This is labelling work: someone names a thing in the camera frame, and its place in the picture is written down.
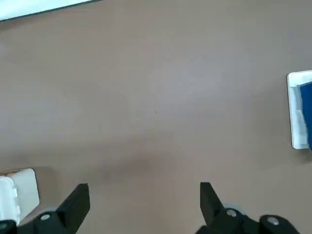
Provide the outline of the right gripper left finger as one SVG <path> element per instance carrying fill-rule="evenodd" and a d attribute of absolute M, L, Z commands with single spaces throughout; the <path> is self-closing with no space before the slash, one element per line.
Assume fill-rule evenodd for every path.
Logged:
<path fill-rule="evenodd" d="M 13 220 L 0 222 L 2 234 L 75 234 L 90 211 L 87 183 L 79 184 L 55 211 L 39 214 L 28 223 L 17 226 Z"/>

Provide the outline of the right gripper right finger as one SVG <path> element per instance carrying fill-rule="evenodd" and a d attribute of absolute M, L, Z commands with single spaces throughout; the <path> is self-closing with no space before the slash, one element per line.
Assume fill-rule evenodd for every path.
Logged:
<path fill-rule="evenodd" d="M 287 219 L 273 214 L 255 221 L 238 209 L 223 206 L 211 183 L 200 183 L 200 209 L 205 220 L 196 234 L 299 234 Z"/>

